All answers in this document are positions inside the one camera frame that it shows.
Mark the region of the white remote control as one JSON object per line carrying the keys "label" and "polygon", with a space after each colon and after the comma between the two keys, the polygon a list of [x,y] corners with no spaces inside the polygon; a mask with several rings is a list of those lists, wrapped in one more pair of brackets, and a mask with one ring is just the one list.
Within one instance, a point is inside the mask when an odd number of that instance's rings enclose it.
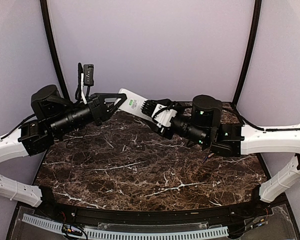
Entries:
{"label": "white remote control", "polygon": [[118,92],[119,94],[125,94],[127,99],[118,108],[120,111],[124,111],[136,117],[142,118],[147,121],[151,121],[152,118],[143,114],[141,107],[143,103],[147,100],[146,98],[131,92],[125,88],[121,88]]}

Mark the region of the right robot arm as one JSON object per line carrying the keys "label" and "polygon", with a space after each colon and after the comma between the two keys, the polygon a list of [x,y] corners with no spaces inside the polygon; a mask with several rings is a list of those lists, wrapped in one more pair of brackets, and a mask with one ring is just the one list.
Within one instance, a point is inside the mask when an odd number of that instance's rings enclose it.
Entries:
{"label": "right robot arm", "polygon": [[208,95],[197,95],[184,115],[186,106],[169,99],[144,100],[140,109],[152,122],[152,130],[171,139],[178,135],[188,140],[187,147],[200,145],[204,150],[223,157],[257,153],[293,153],[294,156],[276,175],[253,189],[252,201],[245,213],[256,217],[280,194],[300,182],[300,124],[296,126],[259,127],[237,114],[238,124],[222,124],[221,101]]}

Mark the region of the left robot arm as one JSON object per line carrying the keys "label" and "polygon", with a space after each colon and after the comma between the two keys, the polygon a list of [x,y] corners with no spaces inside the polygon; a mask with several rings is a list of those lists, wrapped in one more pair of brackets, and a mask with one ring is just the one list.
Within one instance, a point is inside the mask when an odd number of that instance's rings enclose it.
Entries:
{"label": "left robot arm", "polygon": [[[97,126],[109,120],[127,100],[124,93],[95,93],[73,103],[62,98],[56,85],[47,85],[31,97],[33,114],[10,132],[0,136],[0,163],[35,156],[48,150],[55,139],[90,123]],[[0,196],[39,207],[50,218],[61,213],[49,187],[28,185],[0,174]]]}

